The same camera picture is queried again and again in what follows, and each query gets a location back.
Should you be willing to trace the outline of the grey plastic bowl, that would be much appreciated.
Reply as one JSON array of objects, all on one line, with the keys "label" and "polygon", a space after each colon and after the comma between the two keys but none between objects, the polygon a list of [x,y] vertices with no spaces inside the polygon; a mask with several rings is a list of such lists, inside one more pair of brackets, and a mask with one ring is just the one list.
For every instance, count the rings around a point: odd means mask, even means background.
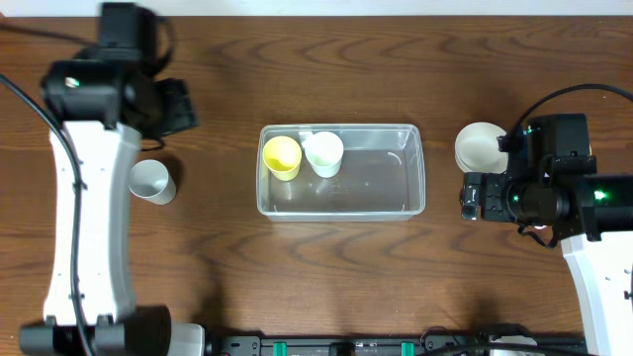
[{"label": "grey plastic bowl", "polygon": [[506,134],[499,126],[486,122],[462,128],[455,140],[455,159],[464,173],[504,173],[508,154],[498,149],[497,138]]}]

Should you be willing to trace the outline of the grey plastic cup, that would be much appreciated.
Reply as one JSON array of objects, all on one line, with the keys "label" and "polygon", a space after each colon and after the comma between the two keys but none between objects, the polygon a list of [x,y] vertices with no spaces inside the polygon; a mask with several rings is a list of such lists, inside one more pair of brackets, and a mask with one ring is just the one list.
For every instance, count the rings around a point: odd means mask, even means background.
[{"label": "grey plastic cup", "polygon": [[176,196],[177,187],[167,167],[157,160],[143,160],[133,166],[129,177],[130,191],[155,205],[166,205]]}]

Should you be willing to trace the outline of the yellow plastic cup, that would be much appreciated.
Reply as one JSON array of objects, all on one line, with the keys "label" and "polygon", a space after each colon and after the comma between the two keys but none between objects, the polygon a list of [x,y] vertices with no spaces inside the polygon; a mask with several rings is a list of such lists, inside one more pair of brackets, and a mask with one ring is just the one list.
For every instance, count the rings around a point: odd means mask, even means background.
[{"label": "yellow plastic cup", "polygon": [[280,181],[287,182],[296,178],[302,159],[302,148],[289,136],[275,136],[264,144],[264,164]]}]

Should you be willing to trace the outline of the white plastic cup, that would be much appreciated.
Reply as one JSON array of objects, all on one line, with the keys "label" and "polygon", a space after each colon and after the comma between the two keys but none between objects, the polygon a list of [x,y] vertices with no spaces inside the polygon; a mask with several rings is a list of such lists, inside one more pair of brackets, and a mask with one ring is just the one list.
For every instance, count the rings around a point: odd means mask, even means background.
[{"label": "white plastic cup", "polygon": [[303,148],[315,174],[321,178],[332,178],[341,165],[344,145],[335,133],[320,132],[310,136]]}]

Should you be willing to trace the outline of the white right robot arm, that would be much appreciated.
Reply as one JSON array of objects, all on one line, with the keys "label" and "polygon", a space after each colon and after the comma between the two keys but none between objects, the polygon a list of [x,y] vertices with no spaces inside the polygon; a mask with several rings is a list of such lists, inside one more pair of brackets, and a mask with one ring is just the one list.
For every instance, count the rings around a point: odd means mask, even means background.
[{"label": "white right robot arm", "polygon": [[532,118],[503,135],[501,173],[469,172],[461,193],[466,220],[514,223],[537,243],[562,248],[581,307],[588,352],[632,352],[632,178],[600,175],[590,151],[587,118]]}]

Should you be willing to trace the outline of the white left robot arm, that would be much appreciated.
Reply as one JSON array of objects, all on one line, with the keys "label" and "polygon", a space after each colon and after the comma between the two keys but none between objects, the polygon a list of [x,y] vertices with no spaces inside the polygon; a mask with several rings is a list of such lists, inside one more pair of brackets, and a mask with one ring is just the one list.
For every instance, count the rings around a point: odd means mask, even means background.
[{"label": "white left robot arm", "polygon": [[38,113],[56,172],[53,273],[41,321],[24,325],[28,355],[201,355],[204,328],[136,302],[129,270],[129,180],[145,139],[197,120],[179,79],[103,60],[54,63]]}]

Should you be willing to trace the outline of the clear plastic storage box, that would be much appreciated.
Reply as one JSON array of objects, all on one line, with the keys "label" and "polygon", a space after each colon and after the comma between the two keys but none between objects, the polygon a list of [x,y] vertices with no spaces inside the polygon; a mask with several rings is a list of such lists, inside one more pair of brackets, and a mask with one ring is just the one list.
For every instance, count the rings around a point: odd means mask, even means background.
[{"label": "clear plastic storage box", "polygon": [[[342,139],[342,165],[335,176],[317,176],[304,159],[298,176],[283,182],[265,166],[263,149],[271,138],[288,136],[303,144],[319,132]],[[424,156],[414,125],[294,124],[261,130],[256,205],[273,222],[407,221],[425,203]]]}]

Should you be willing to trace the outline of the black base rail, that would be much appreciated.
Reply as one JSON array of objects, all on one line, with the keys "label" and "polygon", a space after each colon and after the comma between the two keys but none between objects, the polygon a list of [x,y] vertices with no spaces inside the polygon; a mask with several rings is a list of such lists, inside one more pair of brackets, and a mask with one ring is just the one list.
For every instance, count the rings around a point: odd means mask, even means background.
[{"label": "black base rail", "polygon": [[492,324],[474,331],[431,326],[420,335],[281,335],[228,330],[210,332],[203,353],[212,356],[267,355],[516,355],[493,350],[493,343],[528,345],[528,355],[587,355],[585,338],[574,333],[533,333],[516,323]]}]

